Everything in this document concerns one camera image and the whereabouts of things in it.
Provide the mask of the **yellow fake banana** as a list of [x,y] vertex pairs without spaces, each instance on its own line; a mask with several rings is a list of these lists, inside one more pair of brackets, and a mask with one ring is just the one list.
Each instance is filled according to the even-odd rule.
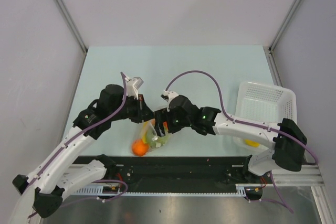
[[141,131],[140,131],[140,139],[142,140],[142,142],[144,144],[147,144],[147,132],[150,128],[151,124],[150,123],[146,123],[142,125]]

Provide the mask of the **clear zip top bag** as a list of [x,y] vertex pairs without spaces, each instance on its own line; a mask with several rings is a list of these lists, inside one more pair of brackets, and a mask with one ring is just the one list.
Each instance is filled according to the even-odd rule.
[[172,134],[168,132],[165,121],[163,128],[165,135],[159,136],[155,131],[155,118],[140,123],[134,135],[135,140],[131,145],[132,154],[141,157],[148,152],[164,147],[172,138]]

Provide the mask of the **right aluminium frame post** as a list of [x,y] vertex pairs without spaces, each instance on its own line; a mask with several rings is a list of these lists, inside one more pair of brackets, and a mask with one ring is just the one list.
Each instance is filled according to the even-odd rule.
[[268,51],[273,53],[275,48],[277,47],[278,43],[280,42],[282,36],[284,35],[287,27],[289,26],[291,20],[293,19],[294,15],[298,11],[301,3],[303,0],[293,0],[292,4],[290,5],[289,10],[287,11],[284,20],[282,21],[279,29],[277,30],[275,37],[273,38],[272,42],[268,46]]

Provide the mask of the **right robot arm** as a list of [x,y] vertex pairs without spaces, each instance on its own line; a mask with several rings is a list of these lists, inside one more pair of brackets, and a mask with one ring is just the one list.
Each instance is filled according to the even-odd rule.
[[247,158],[242,176],[249,183],[278,168],[299,172],[304,163],[307,138],[291,119],[284,118],[280,123],[243,120],[217,108],[199,108],[183,95],[169,99],[167,107],[154,112],[154,118],[158,136],[165,135],[163,125],[166,124],[171,134],[189,127],[200,135],[229,135],[266,147],[262,153]]

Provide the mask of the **green fake cabbage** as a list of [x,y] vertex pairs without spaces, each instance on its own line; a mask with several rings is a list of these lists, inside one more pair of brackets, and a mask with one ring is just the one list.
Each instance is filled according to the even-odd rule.
[[148,130],[147,132],[147,141],[150,148],[160,148],[164,146],[170,138],[171,134],[167,132],[164,136],[158,136],[155,130]]

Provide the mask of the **white perforated plastic basket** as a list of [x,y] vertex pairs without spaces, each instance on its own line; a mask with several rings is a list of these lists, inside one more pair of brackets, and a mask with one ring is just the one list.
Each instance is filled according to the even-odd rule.
[[239,85],[235,115],[258,122],[297,122],[296,95],[290,89],[256,82]]

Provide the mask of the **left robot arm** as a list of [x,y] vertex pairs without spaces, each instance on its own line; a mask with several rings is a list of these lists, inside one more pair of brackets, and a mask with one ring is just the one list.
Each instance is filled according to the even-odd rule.
[[138,89],[140,78],[125,79],[122,86],[110,84],[74,120],[72,127],[49,156],[28,175],[17,175],[13,185],[20,194],[10,223],[28,223],[34,215],[47,218],[77,190],[96,181],[120,184],[116,163],[102,154],[77,172],[69,166],[105,131],[113,121],[129,119],[143,123],[154,117]]

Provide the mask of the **left aluminium frame post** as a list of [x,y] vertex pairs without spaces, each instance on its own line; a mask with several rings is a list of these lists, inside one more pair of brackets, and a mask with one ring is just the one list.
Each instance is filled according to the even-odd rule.
[[77,45],[81,49],[84,56],[87,55],[88,47],[85,45],[85,42],[78,30],[77,25],[75,24],[75,21],[73,20],[70,11],[68,10],[64,0],[53,0],[56,4],[57,9],[59,10],[61,16],[63,17],[65,24],[68,26],[70,33],[74,37]]

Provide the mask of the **yellow fake bell pepper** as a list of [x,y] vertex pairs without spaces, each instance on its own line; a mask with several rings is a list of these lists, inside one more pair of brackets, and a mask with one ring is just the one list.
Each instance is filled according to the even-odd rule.
[[245,144],[248,145],[248,146],[250,146],[250,147],[258,148],[260,146],[259,143],[251,141],[251,140],[248,140],[248,139],[246,139],[244,141],[245,141]]

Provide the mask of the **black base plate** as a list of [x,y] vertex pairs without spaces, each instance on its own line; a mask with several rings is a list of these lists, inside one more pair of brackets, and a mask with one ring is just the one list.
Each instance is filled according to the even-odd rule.
[[231,157],[127,157],[110,156],[114,166],[105,179],[120,178],[131,190],[182,188],[182,192],[199,189],[219,191],[225,185],[261,186],[269,182],[247,170],[247,158]]

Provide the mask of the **aluminium frame post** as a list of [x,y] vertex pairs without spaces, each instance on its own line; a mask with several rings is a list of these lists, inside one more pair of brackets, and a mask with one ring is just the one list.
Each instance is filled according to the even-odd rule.
[[74,37],[77,45],[81,49],[84,56],[87,55],[88,47],[85,45],[85,42],[78,30],[77,25],[75,24],[75,21],[73,20],[70,11],[68,10],[64,0],[53,0],[56,4],[57,9],[59,10],[61,16],[63,17],[65,24],[68,26],[70,33]]
[[293,0],[292,4],[290,5],[289,10],[287,11],[284,20],[282,21],[279,29],[277,30],[275,37],[273,38],[272,42],[268,46],[268,51],[273,53],[275,48],[277,47],[278,43],[280,42],[282,36],[284,35],[287,27],[289,26],[291,20],[293,19],[294,15],[298,11],[301,3],[303,0]]

